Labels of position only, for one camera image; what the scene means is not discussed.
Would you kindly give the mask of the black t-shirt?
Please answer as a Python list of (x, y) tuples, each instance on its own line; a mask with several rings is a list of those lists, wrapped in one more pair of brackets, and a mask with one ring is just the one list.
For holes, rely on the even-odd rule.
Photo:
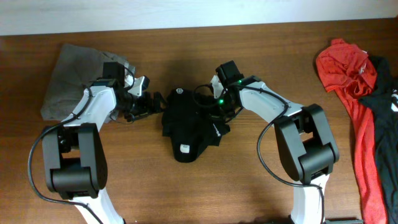
[(168, 107), (162, 116), (162, 134), (171, 139), (173, 155), (176, 161), (193, 162), (209, 146), (219, 146), (221, 138), (231, 129), (223, 120), (213, 119), (213, 112), (199, 107), (194, 99), (206, 103), (210, 96), (176, 88), (167, 97)]

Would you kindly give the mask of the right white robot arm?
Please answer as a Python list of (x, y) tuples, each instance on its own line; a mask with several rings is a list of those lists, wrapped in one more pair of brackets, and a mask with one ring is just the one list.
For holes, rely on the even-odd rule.
[(321, 106), (303, 106), (272, 91), (258, 77), (210, 82), (220, 106), (256, 113), (275, 131), (280, 162), (294, 188), (291, 223), (326, 223), (325, 187), (340, 153)]

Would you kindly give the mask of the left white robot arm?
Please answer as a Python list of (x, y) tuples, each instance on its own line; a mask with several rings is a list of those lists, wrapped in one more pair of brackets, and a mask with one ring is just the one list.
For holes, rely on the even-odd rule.
[(146, 91), (140, 77), (125, 87), (117, 79), (99, 79), (84, 90), (75, 109), (45, 130), (42, 149), (46, 185), (60, 201), (75, 206), (87, 223), (124, 223), (106, 190), (108, 165), (99, 131), (115, 111), (128, 122), (164, 111), (159, 92)]

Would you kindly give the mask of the grey folded garment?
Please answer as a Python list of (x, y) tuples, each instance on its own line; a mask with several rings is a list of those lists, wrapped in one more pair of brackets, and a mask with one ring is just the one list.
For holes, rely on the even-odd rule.
[(84, 86), (103, 75), (105, 62), (118, 62), (136, 72), (127, 58), (111, 52), (63, 44), (47, 87), (40, 114), (44, 121), (65, 119), (80, 102)]

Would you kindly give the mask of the red garment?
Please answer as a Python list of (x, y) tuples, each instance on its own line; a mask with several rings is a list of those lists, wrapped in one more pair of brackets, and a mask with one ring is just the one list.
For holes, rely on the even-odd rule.
[(371, 109), (359, 99), (375, 89), (377, 71), (366, 51), (343, 39), (333, 39), (315, 59), (320, 81), (327, 92), (334, 91), (344, 105), (354, 129), (354, 174), (361, 214), (365, 223), (387, 223), (375, 152), (375, 124)]

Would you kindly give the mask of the dark navy garment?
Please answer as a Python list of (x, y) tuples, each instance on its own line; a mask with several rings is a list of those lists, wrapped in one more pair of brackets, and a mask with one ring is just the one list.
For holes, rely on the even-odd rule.
[(397, 223), (397, 78), (386, 58), (371, 56), (377, 71), (373, 92), (359, 99), (374, 115), (375, 163), (387, 210), (387, 222)]

